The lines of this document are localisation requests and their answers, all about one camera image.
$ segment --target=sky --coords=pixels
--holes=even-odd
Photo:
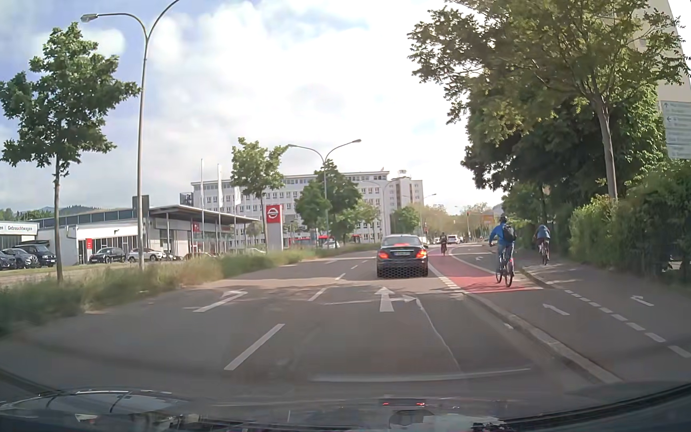
[[[150,26],[171,0],[0,0],[0,81],[41,54],[53,27],[85,13],[129,12]],[[440,87],[411,75],[406,34],[441,0],[181,0],[150,38],[143,128],[143,193],[151,205],[178,202],[200,178],[230,176],[238,137],[263,146],[298,144],[332,153],[342,172],[405,169],[424,182],[427,204],[501,201],[480,191],[461,167],[463,124],[446,125],[449,103]],[[671,0],[682,17],[691,55],[691,4]],[[81,24],[102,54],[120,56],[117,78],[140,80],[144,37],[132,18]],[[136,192],[137,99],[108,117],[104,132],[118,148],[86,154],[62,180],[61,206],[129,207]],[[2,143],[17,125],[2,115]],[[283,174],[317,169],[319,157],[288,150]],[[0,208],[52,205],[50,168],[0,162]]]

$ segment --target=grass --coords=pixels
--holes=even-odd
[[[290,249],[268,254],[226,255],[197,258],[174,265],[136,268],[106,267],[86,275],[65,279],[58,285],[52,277],[0,287],[0,336],[23,325],[40,325],[50,320],[101,310],[110,306],[153,297],[183,286],[232,278],[302,260],[327,258],[361,250],[376,250],[377,244],[354,244],[338,249]]]

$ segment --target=backpack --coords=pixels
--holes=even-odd
[[[516,231],[513,230],[511,225],[505,225],[503,227],[503,240],[507,243],[513,243],[516,241]]]

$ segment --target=red logo sign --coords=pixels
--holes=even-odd
[[[266,205],[266,223],[281,224],[282,223],[282,204]]]

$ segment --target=direction sign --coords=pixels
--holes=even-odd
[[[660,101],[660,111],[666,117],[669,115],[691,116],[691,102]]]
[[[691,145],[691,131],[685,129],[666,129],[666,143]]]
[[[691,115],[664,115],[666,129],[686,129],[691,131]]]
[[[691,159],[691,145],[667,144],[667,148],[671,159]]]

